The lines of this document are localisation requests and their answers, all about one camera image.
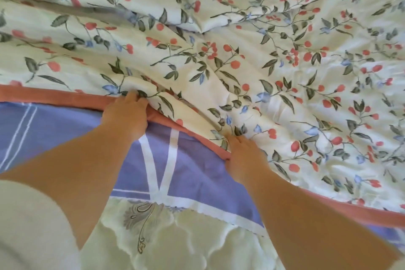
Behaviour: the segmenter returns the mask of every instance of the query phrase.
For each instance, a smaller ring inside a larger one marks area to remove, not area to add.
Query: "floral fabric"
[[[404,0],[0,0],[0,83],[119,95],[287,181],[405,212]]]

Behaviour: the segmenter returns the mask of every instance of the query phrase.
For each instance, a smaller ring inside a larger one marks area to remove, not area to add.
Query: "person's right arm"
[[[226,168],[245,186],[287,270],[386,270],[402,254],[272,172],[264,153],[243,136],[228,137]]]

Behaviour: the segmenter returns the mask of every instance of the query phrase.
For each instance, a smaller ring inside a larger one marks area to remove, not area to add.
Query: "orange fabric border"
[[[114,100],[114,97],[109,96],[0,85],[0,101],[50,104],[63,107],[86,108],[103,111],[104,108]],[[218,145],[180,126],[171,119],[166,118],[151,106],[148,106],[147,108],[147,118],[150,122],[159,123],[177,129],[190,135],[191,137],[194,137],[224,160],[230,158],[230,153]],[[404,214],[392,211],[381,211],[374,208],[333,201],[329,198],[320,196],[307,190],[304,191],[322,203],[327,204],[336,211],[356,220],[359,223],[405,228]]]

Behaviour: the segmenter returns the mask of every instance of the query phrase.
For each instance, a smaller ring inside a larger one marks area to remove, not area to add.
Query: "person's left arm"
[[[0,174],[52,198],[66,215],[80,248],[107,204],[131,144],[146,130],[148,101],[135,92],[109,105],[101,125]]]

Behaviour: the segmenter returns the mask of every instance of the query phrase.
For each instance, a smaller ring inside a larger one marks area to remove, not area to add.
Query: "white stripe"
[[[179,131],[172,129],[170,132],[169,153],[165,172],[163,174],[162,183],[160,184],[160,197],[164,197],[169,192],[170,182],[172,181],[173,173],[177,160],[177,143],[179,142]]]
[[[264,236],[264,237],[269,237],[266,229],[262,227],[261,225],[243,218],[242,216],[235,215],[230,212],[222,211],[218,208],[215,208],[213,206],[209,206],[200,202],[197,202],[195,200],[191,200],[185,197],[174,197],[174,196],[166,196],[163,197],[163,204],[167,206],[173,206],[173,207],[184,207],[184,208],[190,208],[192,210],[195,210],[199,213],[220,219],[222,221],[235,224],[237,226],[246,228],[247,230],[254,232],[255,234]]]
[[[5,171],[7,171],[7,169],[9,168],[9,166],[11,165],[11,163],[13,162],[13,160],[16,158],[18,152],[20,151],[21,146],[23,145],[23,142],[24,142],[24,140],[25,140],[25,138],[26,138],[26,136],[27,136],[28,130],[30,129],[30,125],[31,125],[32,119],[34,118],[34,116],[35,116],[37,110],[38,110],[38,108],[35,107],[35,109],[34,109],[32,115],[31,115],[31,118],[30,118],[30,120],[28,121],[27,128],[25,129],[25,132],[24,132],[24,134],[23,134],[23,137],[21,138],[20,144],[18,145],[18,149],[16,150],[16,152],[15,152],[13,158],[8,162],[8,165],[6,166]]]
[[[152,150],[146,135],[143,135],[139,139],[139,143],[142,148],[143,160],[145,161],[150,198],[152,201],[156,201],[159,196],[158,178],[156,176],[156,167],[155,161],[153,160]]]
[[[141,194],[149,194],[149,192],[145,192],[145,191],[123,190],[123,189],[113,189],[113,191],[119,191],[119,192],[129,192],[129,193],[141,193]]]
[[[28,105],[27,110],[25,111],[23,117],[21,118],[20,123],[18,124],[17,129],[15,130],[15,133],[14,133],[14,135],[13,135],[13,138],[11,139],[10,145],[8,146],[6,155],[4,156],[4,159],[3,159],[2,163],[0,164],[0,170],[1,170],[1,168],[2,168],[2,166],[3,166],[3,164],[4,164],[4,162],[6,162],[6,160],[7,160],[7,158],[8,158],[8,155],[10,154],[11,148],[13,147],[13,144],[14,144],[14,141],[15,141],[15,137],[17,136],[19,130],[21,129],[21,125],[23,124],[23,121],[24,121],[25,117],[27,116],[28,110],[29,110],[30,108],[31,108],[31,104]]]

